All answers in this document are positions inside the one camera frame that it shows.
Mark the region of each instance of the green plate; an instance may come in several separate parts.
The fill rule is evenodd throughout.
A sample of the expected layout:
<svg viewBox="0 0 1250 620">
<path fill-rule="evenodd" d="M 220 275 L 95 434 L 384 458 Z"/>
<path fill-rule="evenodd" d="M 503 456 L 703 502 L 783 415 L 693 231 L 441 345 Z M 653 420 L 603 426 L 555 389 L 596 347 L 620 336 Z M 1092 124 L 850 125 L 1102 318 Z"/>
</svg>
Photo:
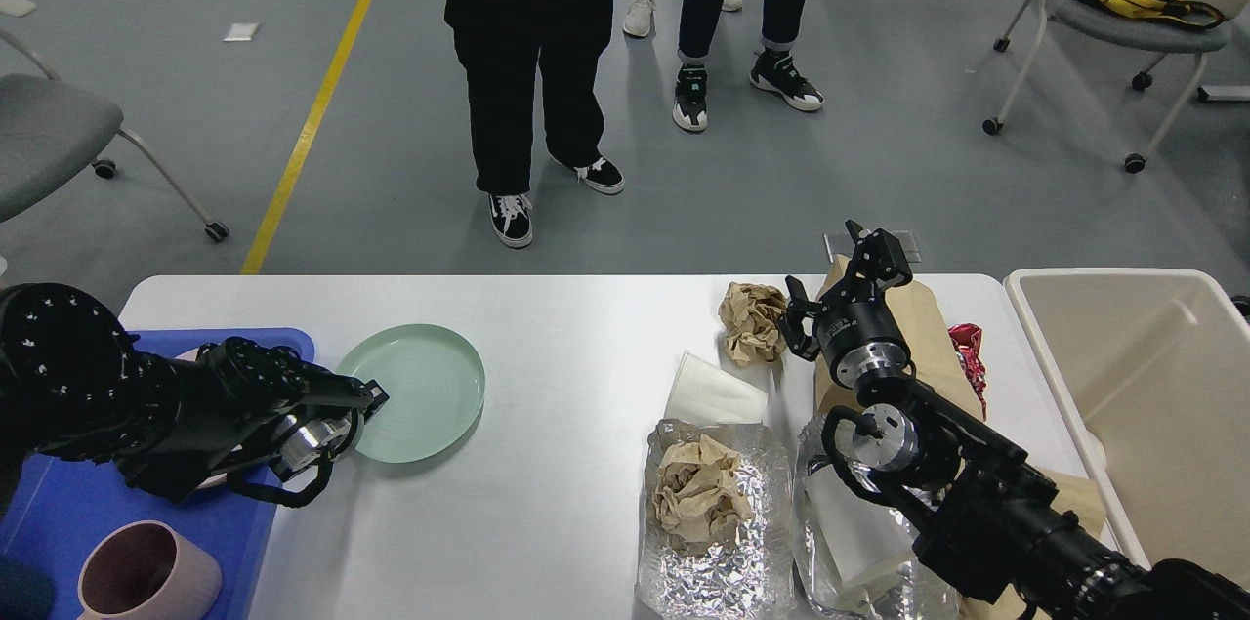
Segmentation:
<svg viewBox="0 0 1250 620">
<path fill-rule="evenodd" d="M 365 425 L 356 450 L 402 464 L 451 446 L 472 426 L 486 371 L 472 344 L 438 325 L 389 328 L 355 346 L 339 374 L 375 380 L 390 400 Z"/>
</svg>

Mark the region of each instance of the chair leg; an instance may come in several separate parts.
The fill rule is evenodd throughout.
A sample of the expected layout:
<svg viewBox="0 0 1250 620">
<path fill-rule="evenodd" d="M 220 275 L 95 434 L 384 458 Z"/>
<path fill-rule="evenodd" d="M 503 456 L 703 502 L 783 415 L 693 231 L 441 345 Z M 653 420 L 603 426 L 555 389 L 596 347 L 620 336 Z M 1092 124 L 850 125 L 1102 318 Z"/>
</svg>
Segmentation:
<svg viewBox="0 0 1250 620">
<path fill-rule="evenodd" d="M 1150 140 L 1150 145 L 1146 145 L 1146 151 L 1144 154 L 1129 154 L 1129 156 L 1124 159 L 1125 171 L 1129 171 L 1129 174 L 1136 174 L 1138 171 L 1145 169 L 1146 160 L 1154 156 L 1156 149 L 1159 149 L 1159 145 L 1162 142 L 1164 138 L 1168 136 L 1168 132 L 1171 130 L 1172 124 L 1176 121 L 1176 118 L 1179 116 L 1181 109 L 1185 105 L 1185 100 L 1188 100 L 1189 96 L 1194 95 L 1194 91 L 1198 89 L 1198 82 L 1201 80 L 1202 71 L 1205 71 L 1205 69 L 1206 69 L 1206 54 L 1195 54 L 1192 76 L 1189 78 L 1188 84 L 1184 86 L 1184 89 L 1181 89 L 1180 95 L 1176 96 L 1176 102 L 1171 105 L 1171 109 L 1168 111 L 1168 116 L 1164 118 L 1164 121 L 1161 122 L 1161 125 L 1159 125 L 1159 129 L 1155 130 L 1155 136 L 1152 136 L 1152 139 Z"/>
<path fill-rule="evenodd" d="M 1002 36 L 998 38 L 998 40 L 994 42 L 995 51 L 1005 51 L 1008 50 L 1008 46 L 1011 45 L 1011 30 L 1015 28 L 1018 22 L 1020 22 L 1020 16 L 1024 15 L 1024 11 L 1029 10 L 1029 2 L 1031 1 L 1032 0 L 1024 0 L 1022 2 L 1020 2 L 1019 10 L 1016 10 L 1015 16 L 1012 16 L 1011 19 L 1011 24 L 1008 25 L 1008 29 L 1005 29 Z"/>
<path fill-rule="evenodd" d="M 1138 75 L 1132 78 L 1132 90 L 1144 91 L 1149 89 L 1150 84 L 1155 82 L 1155 78 L 1151 76 L 1150 72 L 1154 71 L 1155 65 L 1159 65 L 1160 60 L 1166 59 L 1166 56 L 1168 56 L 1166 54 L 1160 54 L 1159 56 L 1155 56 L 1155 59 L 1151 60 L 1150 65 L 1146 65 L 1146 68 L 1142 69 L 1142 71 L 1138 71 Z"/>
<path fill-rule="evenodd" d="M 45 76 L 49 78 L 50 81 L 61 80 L 61 78 L 58 76 L 56 71 L 52 71 L 52 68 L 48 64 L 48 60 L 44 60 L 44 56 L 36 54 L 35 50 L 30 49 L 30 46 L 26 46 L 26 42 L 22 42 L 18 38 L 12 36 L 12 34 L 9 34 L 8 31 L 5 31 L 5 29 L 0 29 L 0 41 L 8 42 L 8 45 L 16 49 L 19 54 L 26 56 L 26 59 L 29 59 L 31 64 L 35 64 L 40 69 L 40 71 L 42 71 Z"/>
<path fill-rule="evenodd" d="M 1024 86 L 1024 80 L 1029 74 L 1029 69 L 1032 68 L 1032 60 L 1038 59 L 1038 51 L 1041 51 L 1041 42 L 1046 38 L 1046 19 L 1049 16 L 1048 10 L 1049 0 L 1041 0 L 1041 11 L 1038 14 L 1038 38 L 1032 42 L 1032 49 L 1029 50 L 1028 59 L 1024 60 L 1024 65 L 1020 68 L 1020 74 L 1018 74 L 1015 82 L 1011 85 L 1011 91 L 1008 94 L 1008 99 L 1002 104 L 998 116 L 990 118 L 985 122 L 981 122 L 981 129 L 985 130 L 988 135 L 996 135 L 1002 130 L 1002 125 L 1008 122 L 1008 114 L 1011 112 L 1011 105 L 1015 102 L 1015 96 L 1020 94 L 1020 88 Z"/>
<path fill-rule="evenodd" d="M 202 205 L 200 205 L 200 201 L 195 200 L 195 196 L 192 196 L 192 194 L 188 191 L 188 189 L 184 189 L 182 185 L 179 185 L 179 182 L 174 180 L 174 176 L 170 176 L 169 171 L 165 170 L 165 166 L 162 166 L 161 162 L 158 161 L 155 156 L 152 156 L 151 149 L 148 149 L 148 144 L 144 142 L 138 134 L 134 134 L 134 131 L 121 128 L 120 130 L 118 130 L 118 135 L 120 135 L 124 140 L 129 140 L 130 144 L 134 144 L 135 148 L 138 148 L 139 151 L 141 151 L 144 156 L 148 158 L 148 161 L 151 161 L 152 166 L 156 166 L 156 170 L 160 171 L 160 175 L 165 176 L 165 180 L 169 181 L 169 185 L 174 185 L 174 190 L 178 191 L 180 196 L 182 196 L 182 200 L 186 202 L 186 205 L 190 206 L 190 209 L 195 211 L 198 216 L 200 216 L 200 220 L 204 222 L 204 231 L 205 234 L 209 234 L 209 238 L 212 241 L 220 242 L 225 240 L 228 236 L 230 236 L 230 230 L 226 229 L 226 225 L 215 221 L 212 216 L 209 215 L 209 211 L 205 210 Z"/>
</svg>

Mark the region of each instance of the sneaker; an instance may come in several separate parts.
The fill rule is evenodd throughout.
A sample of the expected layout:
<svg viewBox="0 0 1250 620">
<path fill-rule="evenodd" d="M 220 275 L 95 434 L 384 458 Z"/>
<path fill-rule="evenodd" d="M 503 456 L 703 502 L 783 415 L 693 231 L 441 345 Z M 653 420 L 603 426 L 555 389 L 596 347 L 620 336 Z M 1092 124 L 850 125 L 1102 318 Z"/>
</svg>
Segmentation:
<svg viewBox="0 0 1250 620">
<path fill-rule="evenodd" d="M 619 194 L 625 189 L 625 176 L 615 162 L 600 156 L 590 166 L 569 166 L 556 159 L 556 162 L 570 171 L 578 174 L 578 181 L 589 185 L 590 190 L 602 194 Z"/>
<path fill-rule="evenodd" d="M 682 65 L 674 91 L 672 121 L 685 131 L 708 129 L 708 70 L 701 65 Z"/>
<path fill-rule="evenodd" d="M 644 38 L 651 34 L 651 15 L 655 11 L 655 0 L 632 0 L 629 2 L 629 11 L 625 14 L 625 22 L 621 29 L 631 38 Z"/>
<path fill-rule="evenodd" d="M 738 11 L 742 9 L 742 0 L 725 0 L 720 2 L 720 9 L 722 11 Z"/>
<path fill-rule="evenodd" d="M 794 56 L 790 56 L 790 51 L 765 49 L 764 54 L 755 59 L 751 85 L 762 91 L 775 91 L 790 108 L 804 112 L 815 112 L 825 106 L 825 96 L 820 95 L 816 86 L 808 82 L 808 78 L 800 76 L 799 69 L 794 68 Z"/>
<path fill-rule="evenodd" d="M 499 241 L 512 249 L 529 246 L 534 241 L 530 210 L 534 205 L 526 194 L 486 194 L 490 205 L 490 224 Z"/>
</svg>

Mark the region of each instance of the blue tray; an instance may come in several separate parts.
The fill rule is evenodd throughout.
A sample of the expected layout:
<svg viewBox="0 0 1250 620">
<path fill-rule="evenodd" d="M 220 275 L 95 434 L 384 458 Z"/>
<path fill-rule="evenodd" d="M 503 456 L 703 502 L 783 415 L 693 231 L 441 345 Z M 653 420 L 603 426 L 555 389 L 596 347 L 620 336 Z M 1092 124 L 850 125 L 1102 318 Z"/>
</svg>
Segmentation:
<svg viewBox="0 0 1250 620">
<path fill-rule="evenodd" d="M 286 345 L 300 358 L 315 356 L 312 340 L 290 328 L 254 330 L 169 330 L 134 332 L 140 351 L 176 358 L 225 336 L 246 336 L 262 346 Z M 252 482 L 278 484 L 266 466 L 249 475 Z M 78 575 L 88 554 L 109 532 L 138 520 L 160 520 L 211 554 L 221 566 L 221 594 L 206 620 L 242 620 L 256 588 L 274 506 L 231 494 L 225 486 L 192 494 L 179 505 L 126 488 L 111 464 L 70 464 L 36 455 L 22 468 L 21 482 L 0 521 L 0 555 L 51 576 L 56 599 L 54 620 L 80 615 Z"/>
</svg>

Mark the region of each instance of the crumpled paper ball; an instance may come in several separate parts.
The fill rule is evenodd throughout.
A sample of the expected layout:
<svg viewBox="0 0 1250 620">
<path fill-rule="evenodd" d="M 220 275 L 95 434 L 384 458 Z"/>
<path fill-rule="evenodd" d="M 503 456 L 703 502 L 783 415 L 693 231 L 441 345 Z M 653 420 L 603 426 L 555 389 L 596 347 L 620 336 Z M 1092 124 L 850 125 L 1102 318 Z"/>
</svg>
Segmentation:
<svg viewBox="0 0 1250 620">
<path fill-rule="evenodd" d="M 725 354 L 738 368 L 752 361 L 776 361 L 785 351 L 785 340 L 778 330 L 785 304 L 785 295 L 772 286 L 729 284 L 720 301 L 720 321 L 729 330 Z"/>
<path fill-rule="evenodd" d="M 752 516 L 751 504 L 738 488 L 740 465 L 739 452 L 708 435 L 665 450 L 651 496 L 660 526 L 688 542 L 731 541 L 738 522 Z"/>
</svg>

